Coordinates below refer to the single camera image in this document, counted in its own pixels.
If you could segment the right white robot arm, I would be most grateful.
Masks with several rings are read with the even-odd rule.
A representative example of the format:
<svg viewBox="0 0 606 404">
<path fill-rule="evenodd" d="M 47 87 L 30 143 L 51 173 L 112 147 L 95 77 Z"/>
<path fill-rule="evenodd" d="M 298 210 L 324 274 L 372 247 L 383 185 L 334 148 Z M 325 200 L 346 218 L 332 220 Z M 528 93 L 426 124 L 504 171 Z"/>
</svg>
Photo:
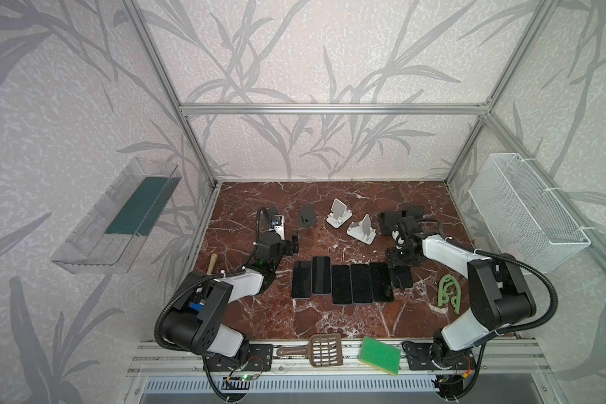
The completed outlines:
<svg viewBox="0 0 606 404">
<path fill-rule="evenodd" d="M 385 235 L 395 246 L 386 251 L 390 266 L 409 266 L 424 260 L 436 261 L 462 275 L 468 281 L 470 306 L 450 325 L 439 329 L 424 353 L 416 345 L 404 344 L 407 355 L 427 357 L 432 365 L 449 370 L 456 360 L 473 348 L 506 333 L 538 328 L 555 316 L 559 298 L 555 286 L 542 272 L 510 254 L 494 254 L 465 247 L 442 232 L 424 232 L 421 221 L 403 216 L 385 226 Z M 545 286 L 549 306 L 537 319 L 537 304 L 524 271 L 533 274 Z"/>
</svg>

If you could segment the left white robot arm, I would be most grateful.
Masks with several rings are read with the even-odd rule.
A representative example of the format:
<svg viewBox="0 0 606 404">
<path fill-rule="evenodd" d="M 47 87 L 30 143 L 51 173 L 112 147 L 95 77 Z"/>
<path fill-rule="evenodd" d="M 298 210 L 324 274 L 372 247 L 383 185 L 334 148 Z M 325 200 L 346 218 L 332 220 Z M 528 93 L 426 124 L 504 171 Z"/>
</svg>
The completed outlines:
<svg viewBox="0 0 606 404">
<path fill-rule="evenodd" d="M 222 324 L 227 307 L 267 291 L 283 257 L 298 251 L 298 237 L 284 235 L 284 217 L 274 207 L 260 207 L 247 261 L 230 274 L 187 275 L 156 320 L 155 342 L 167 350 L 200 355 L 208 369 L 244 367 L 250 361 L 250 343 L 245 334 Z"/>
</svg>

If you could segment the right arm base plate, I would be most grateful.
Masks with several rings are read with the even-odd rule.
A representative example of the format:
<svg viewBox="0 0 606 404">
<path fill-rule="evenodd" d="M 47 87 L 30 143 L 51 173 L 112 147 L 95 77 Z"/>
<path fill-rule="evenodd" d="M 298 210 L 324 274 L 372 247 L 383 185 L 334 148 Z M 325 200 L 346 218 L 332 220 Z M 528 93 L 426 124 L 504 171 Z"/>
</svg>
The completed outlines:
<svg viewBox="0 0 606 404">
<path fill-rule="evenodd" d="M 406 355 L 409 370 L 468 371 L 476 364 L 470 349 L 461 352 L 443 351 L 434 343 L 404 341 L 402 353 Z"/>
</svg>

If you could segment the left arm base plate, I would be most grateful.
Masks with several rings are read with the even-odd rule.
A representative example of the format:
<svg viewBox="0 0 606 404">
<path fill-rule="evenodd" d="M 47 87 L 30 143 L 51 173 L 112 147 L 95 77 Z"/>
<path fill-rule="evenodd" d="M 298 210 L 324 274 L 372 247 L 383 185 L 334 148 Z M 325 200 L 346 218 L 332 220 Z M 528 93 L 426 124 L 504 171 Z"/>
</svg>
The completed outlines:
<svg viewBox="0 0 606 404">
<path fill-rule="evenodd" d="M 241 370 L 254 373 L 270 371 L 274 359 L 271 343 L 245 343 L 239 353 L 226 357 L 216 353 L 205 359 L 208 369 L 214 372 Z"/>
</svg>

